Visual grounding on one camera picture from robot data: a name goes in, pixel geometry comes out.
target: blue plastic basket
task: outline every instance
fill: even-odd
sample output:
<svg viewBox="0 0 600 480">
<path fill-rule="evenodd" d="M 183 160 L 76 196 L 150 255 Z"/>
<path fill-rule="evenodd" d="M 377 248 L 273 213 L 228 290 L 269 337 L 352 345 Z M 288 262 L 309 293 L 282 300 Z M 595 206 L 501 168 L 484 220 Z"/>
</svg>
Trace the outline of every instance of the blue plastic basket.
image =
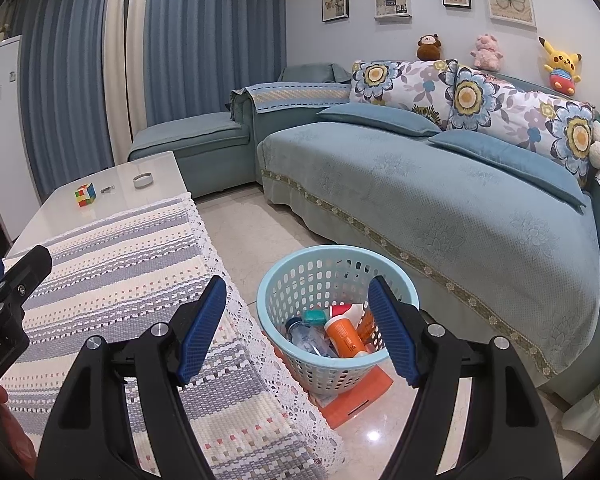
<svg viewBox="0 0 600 480">
<path fill-rule="evenodd" d="M 398 265 L 357 247 L 326 245 L 303 249 L 283 258 L 265 274 L 258 288 L 258 318 L 307 390 L 329 395 L 349 390 L 389 353 L 376 328 L 373 345 L 377 351 L 373 354 L 349 359 L 313 355 L 286 339 L 286 321 L 304 310 L 332 304 L 365 303 L 366 310 L 368 284 L 379 275 L 384 276 L 399 301 L 420 307 L 412 281 Z"/>
</svg>

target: striped table cloth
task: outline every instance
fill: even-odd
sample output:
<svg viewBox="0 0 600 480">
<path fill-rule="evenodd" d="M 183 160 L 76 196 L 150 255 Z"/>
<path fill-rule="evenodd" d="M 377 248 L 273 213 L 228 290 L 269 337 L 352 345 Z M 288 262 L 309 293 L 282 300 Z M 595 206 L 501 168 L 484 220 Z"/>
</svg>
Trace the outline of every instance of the striped table cloth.
<svg viewBox="0 0 600 480">
<path fill-rule="evenodd" d="M 321 479 L 342 464 L 340 437 L 275 357 L 189 194 L 93 222 L 43 245 L 53 269 L 24 304 L 30 345 L 1 381 L 36 449 L 85 339 L 136 337 L 197 299 L 217 274 L 227 283 L 227 307 L 202 371 L 181 391 L 216 478 Z M 133 380 L 126 398 L 141 466 L 159 474 Z"/>
</svg>

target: throw pillow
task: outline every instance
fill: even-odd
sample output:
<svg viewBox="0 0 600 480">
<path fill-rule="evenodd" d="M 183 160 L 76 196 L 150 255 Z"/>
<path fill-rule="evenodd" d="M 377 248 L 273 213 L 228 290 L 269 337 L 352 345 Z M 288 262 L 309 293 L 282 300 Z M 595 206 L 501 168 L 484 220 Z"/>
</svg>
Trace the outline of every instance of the throw pillow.
<svg viewBox="0 0 600 480">
<path fill-rule="evenodd" d="M 448 127 L 458 61 L 357 61 L 351 78 L 352 103 L 402 108 Z"/>
<path fill-rule="evenodd" d="M 462 153 L 518 177 L 574 206 L 584 206 L 576 180 L 562 167 L 537 153 L 524 150 L 495 137 L 460 130 L 442 132 L 429 138 L 435 146 Z"/>
<path fill-rule="evenodd" d="M 594 113 L 590 105 L 523 92 L 463 66 L 458 69 L 448 130 L 473 130 L 550 158 L 584 187 Z"/>
<path fill-rule="evenodd" d="M 441 131 L 426 117 L 408 110 L 363 103 L 335 105 L 319 112 L 318 117 L 325 121 L 380 128 L 407 137 L 430 137 Z"/>
</svg>

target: framed butterfly picture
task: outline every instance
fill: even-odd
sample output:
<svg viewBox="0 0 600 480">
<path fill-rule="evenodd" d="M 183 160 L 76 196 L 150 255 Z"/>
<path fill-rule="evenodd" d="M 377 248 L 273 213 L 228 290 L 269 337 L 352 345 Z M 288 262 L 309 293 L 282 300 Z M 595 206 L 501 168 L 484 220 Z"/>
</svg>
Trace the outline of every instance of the framed butterfly picture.
<svg viewBox="0 0 600 480">
<path fill-rule="evenodd" d="M 494 20 L 536 28 L 536 15 L 531 0 L 489 0 L 489 16 Z"/>
</svg>

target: white table top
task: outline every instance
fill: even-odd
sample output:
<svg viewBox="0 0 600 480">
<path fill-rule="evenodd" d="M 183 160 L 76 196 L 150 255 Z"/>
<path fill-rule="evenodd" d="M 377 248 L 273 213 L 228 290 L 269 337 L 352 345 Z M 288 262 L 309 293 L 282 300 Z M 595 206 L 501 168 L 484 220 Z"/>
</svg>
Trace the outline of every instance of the white table top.
<svg viewBox="0 0 600 480">
<path fill-rule="evenodd" d="M 154 183 L 136 189 L 133 178 L 141 173 L 151 173 Z M 90 183 L 93 183 L 96 200 L 80 207 L 75 192 Z M 111 192 L 100 192 L 109 186 L 114 186 Z M 187 188 L 173 152 L 159 153 L 92 174 L 56 189 L 24 228 L 10 254 L 95 220 L 185 192 Z"/>
</svg>

